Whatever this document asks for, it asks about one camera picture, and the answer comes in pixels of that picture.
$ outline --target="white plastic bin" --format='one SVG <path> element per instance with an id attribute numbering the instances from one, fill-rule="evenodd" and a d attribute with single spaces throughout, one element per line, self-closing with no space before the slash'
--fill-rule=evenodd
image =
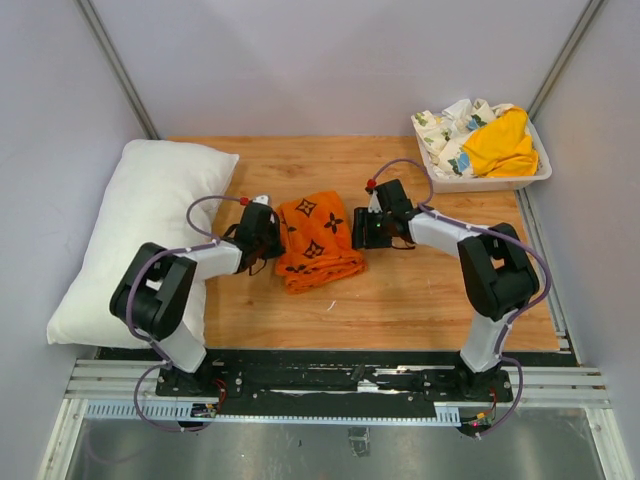
<path id="1" fill-rule="evenodd" d="M 416 132 L 418 146 L 422 161 L 427 167 L 433 180 L 433 191 L 436 193 L 447 192 L 487 192 L 490 190 L 517 190 L 537 181 L 546 180 L 551 176 L 551 164 L 538 132 L 531 122 L 528 123 L 529 131 L 533 137 L 533 147 L 538 152 L 538 171 L 530 177 L 502 177 L 502 178 L 441 178 L 433 171 L 433 165 L 429 152 L 425 148 L 424 140 Z"/>

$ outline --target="white pillow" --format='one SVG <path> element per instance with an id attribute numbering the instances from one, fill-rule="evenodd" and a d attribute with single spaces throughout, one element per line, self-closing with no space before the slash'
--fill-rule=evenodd
<path id="1" fill-rule="evenodd" d="M 190 143 L 127 144 L 105 191 L 82 269 L 47 326 L 49 343 L 146 347 L 111 315 L 111 295 L 143 243 L 176 248 L 207 241 L 187 225 L 187 208 L 200 197 L 223 194 L 238 159 Z M 193 222 L 209 231 L 219 203 L 194 208 Z M 203 343 L 205 299 L 204 282 L 194 282 L 183 317 Z"/>

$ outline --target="white wall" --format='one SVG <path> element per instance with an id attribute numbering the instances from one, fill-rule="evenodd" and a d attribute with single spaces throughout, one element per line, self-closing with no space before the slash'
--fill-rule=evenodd
<path id="1" fill-rule="evenodd" d="M 533 189 L 575 340 L 599 366 L 640 475 L 640 4 L 613 0 L 536 126 L 554 172 Z"/>
<path id="2" fill-rule="evenodd" d="M 0 477 L 32 479 L 80 348 L 45 325 L 141 136 L 71 0 L 0 3 Z"/>
<path id="3" fill-rule="evenodd" d="M 95 0 L 160 134 L 410 134 L 524 107 L 586 0 Z"/>

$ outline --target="orange towel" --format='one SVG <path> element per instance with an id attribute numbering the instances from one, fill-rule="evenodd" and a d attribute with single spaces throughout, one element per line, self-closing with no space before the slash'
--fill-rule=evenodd
<path id="1" fill-rule="evenodd" d="M 283 203 L 276 213 L 286 249 L 276 274 L 285 277 L 287 292 L 306 292 L 367 269 L 362 254 L 351 248 L 348 217 L 336 192 Z"/>

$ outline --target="wooden table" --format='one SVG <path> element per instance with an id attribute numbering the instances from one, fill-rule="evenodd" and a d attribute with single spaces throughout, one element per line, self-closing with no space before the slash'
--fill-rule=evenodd
<path id="1" fill-rule="evenodd" d="M 420 159 L 414 137 L 179 137 L 240 154 L 230 195 L 268 193 L 272 205 L 314 192 L 336 190 L 347 212 L 366 206 L 368 178 L 386 161 Z M 380 181 L 398 177 L 414 201 L 427 182 L 415 167 L 393 166 Z M 436 195 L 432 205 L 465 221 L 513 224 L 526 238 L 513 192 Z M 240 206 L 225 202 L 214 229 L 236 223 Z M 205 337 L 211 347 L 361 348 L 457 350 L 470 327 L 457 259 L 429 247 L 366 251 L 369 271 L 301 295 L 288 295 L 273 262 L 260 274 L 207 283 Z M 511 350 L 557 350 L 546 304 L 517 322 Z"/>

